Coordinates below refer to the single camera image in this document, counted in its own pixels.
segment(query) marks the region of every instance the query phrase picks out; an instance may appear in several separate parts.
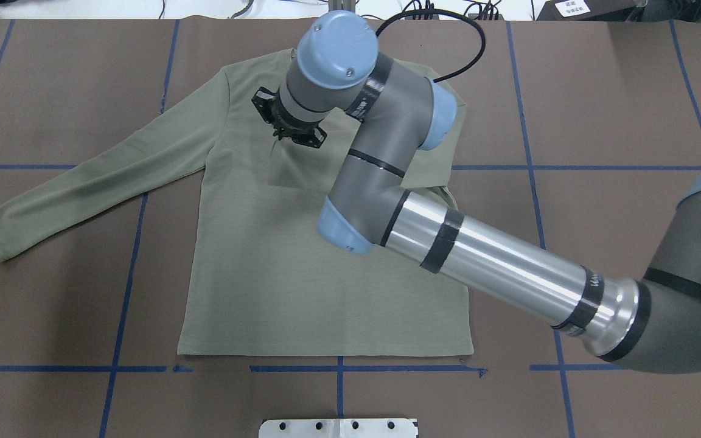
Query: black cable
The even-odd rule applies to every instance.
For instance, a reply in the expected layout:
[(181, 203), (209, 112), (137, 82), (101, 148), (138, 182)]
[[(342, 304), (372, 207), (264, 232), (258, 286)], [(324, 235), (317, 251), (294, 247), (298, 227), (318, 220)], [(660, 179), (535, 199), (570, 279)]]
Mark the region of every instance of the black cable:
[(229, 18), (236, 18), (236, 17), (241, 16), (242, 14), (247, 12), (248, 9), (251, 8), (251, 6), (253, 6), (253, 0), (248, 0), (248, 3), (247, 3), (247, 5), (245, 5), (245, 8), (242, 8), (239, 11), (234, 12), (234, 14), (232, 14)]
[(640, 17), (643, 16), (643, 11), (645, 8), (634, 8), (629, 12), (629, 16), (624, 20), (625, 22), (640, 21)]
[[(404, 6), (404, 8), (402, 8), (402, 12), (406, 11), (407, 8), (410, 7), (410, 5), (413, 6), (413, 10), (414, 10), (414, 11), (415, 11), (415, 10), (418, 10), (418, 9), (423, 9), (423, 8), (421, 7), (420, 0), (410, 0), (410, 2), (407, 3), (407, 4)], [(420, 14), (416, 14), (416, 15), (414, 15), (414, 16), (412, 16), (412, 17), (413, 17), (413, 19), (420, 19)]]
[(697, 23), (697, 20), (699, 17), (701, 17), (701, 0), (697, 1), (698, 5), (696, 8), (694, 8), (694, 14), (692, 16), (692, 19), (690, 21), (693, 21), (694, 23)]
[(481, 25), (475, 22), (475, 20), (468, 19), (467, 17), (463, 16), (462, 14), (458, 14), (453, 11), (446, 11), (445, 9), (421, 9), (420, 11), (402, 11), (386, 21), (384, 21), (380, 27), (378, 27), (378, 31), (376, 31), (375, 35), (380, 36), (380, 34), (383, 32), (383, 30), (389, 25), (395, 21), (397, 21), (400, 18), (404, 18), (406, 16), (415, 16), (418, 14), (431, 14), (431, 15), (439, 15), (439, 16), (449, 16), (451, 18), (455, 19), (460, 19), (461, 21), (464, 21), (465, 23), (469, 24), (471, 27), (474, 27), (475, 30), (478, 31), (478, 34), (481, 36), (481, 49), (478, 50), (478, 55), (475, 55), (475, 58), (472, 59), (472, 61), (469, 61), (467, 63), (467, 66), (461, 67), (460, 69), (456, 70), (453, 73), (450, 73), (450, 75), (445, 75), (444, 77), (439, 77), (434, 80), (434, 82), (440, 82), (443, 80), (447, 80), (448, 78), (453, 78), (457, 77), (457, 75), (460, 75), (461, 73), (464, 73), (465, 71), (469, 70), (470, 67), (475, 65), (475, 62), (478, 62), (478, 59), (483, 56), (483, 52), (486, 50), (486, 34), (483, 33), (483, 29), (481, 28)]
[(683, 13), (683, 0), (673, 0), (673, 5), (675, 6), (675, 12), (673, 19), (681, 19), (681, 14)]
[(501, 0), (499, 0), (496, 3), (492, 3), (490, 0), (489, 0), (489, 2), (471, 2), (470, 5), (467, 6), (466, 9), (464, 9), (463, 15), (467, 16), (467, 12), (469, 12), (473, 6), (478, 6), (478, 16), (476, 16), (475, 19), (478, 19), (478, 20), (499, 19), (499, 9), (497, 8), (497, 5), (499, 3), (501, 3)]

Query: silver metal tube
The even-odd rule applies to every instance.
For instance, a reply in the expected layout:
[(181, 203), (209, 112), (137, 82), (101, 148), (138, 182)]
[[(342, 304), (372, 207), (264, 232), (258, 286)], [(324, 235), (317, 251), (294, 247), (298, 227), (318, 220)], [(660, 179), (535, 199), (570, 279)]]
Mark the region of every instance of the silver metal tube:
[(356, 12), (356, 0), (329, 0), (329, 11), (336, 11), (337, 9)]
[(588, 352), (601, 356), (623, 341), (635, 322), (639, 294), (631, 278), (604, 281), (601, 305), (581, 336)]
[[(386, 247), (422, 262), (447, 208), (407, 197)], [(441, 273), (557, 325), (581, 301), (586, 271), (514, 236), (465, 217)]]

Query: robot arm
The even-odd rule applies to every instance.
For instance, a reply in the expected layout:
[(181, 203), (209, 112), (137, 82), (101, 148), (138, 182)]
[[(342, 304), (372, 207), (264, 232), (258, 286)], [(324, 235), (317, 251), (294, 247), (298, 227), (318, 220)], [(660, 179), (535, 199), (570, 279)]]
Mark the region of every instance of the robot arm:
[(640, 282), (613, 280), (400, 186), (417, 148), (456, 116), (449, 92), (378, 52), (347, 11), (315, 21), (278, 92), (253, 98), (276, 136), (320, 147), (333, 108), (362, 121), (326, 198), (319, 233), (350, 252), (399, 252), (578, 336), (603, 360), (648, 372), (701, 371), (701, 177)]

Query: label sticker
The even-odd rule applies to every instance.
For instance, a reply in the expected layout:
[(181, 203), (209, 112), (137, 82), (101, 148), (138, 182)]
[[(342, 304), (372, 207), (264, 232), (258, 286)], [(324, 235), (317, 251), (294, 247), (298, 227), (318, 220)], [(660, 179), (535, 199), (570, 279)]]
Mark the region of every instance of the label sticker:
[(584, 0), (567, 0), (567, 2), (556, 3), (556, 9), (562, 16), (579, 16), (591, 12)]

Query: brown table surface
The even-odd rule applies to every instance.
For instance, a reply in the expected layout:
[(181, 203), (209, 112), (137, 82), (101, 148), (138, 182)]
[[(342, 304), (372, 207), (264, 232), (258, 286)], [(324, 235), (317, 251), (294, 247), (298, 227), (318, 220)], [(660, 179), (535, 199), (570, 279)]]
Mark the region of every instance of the brown table surface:
[[(225, 64), (292, 47), (310, 22), (0, 21), (0, 203), (114, 146)], [(483, 27), (485, 56), (450, 81), (470, 105), (459, 205), (640, 277), (701, 172), (701, 24)], [(380, 42), (441, 73), (478, 47), (445, 21), (397, 23)], [(265, 419), (338, 416), (418, 419), (426, 437), (701, 436), (701, 374), (613, 369), (479, 293), (462, 361), (175, 355), (201, 178), (0, 264), (0, 436), (256, 436)]]

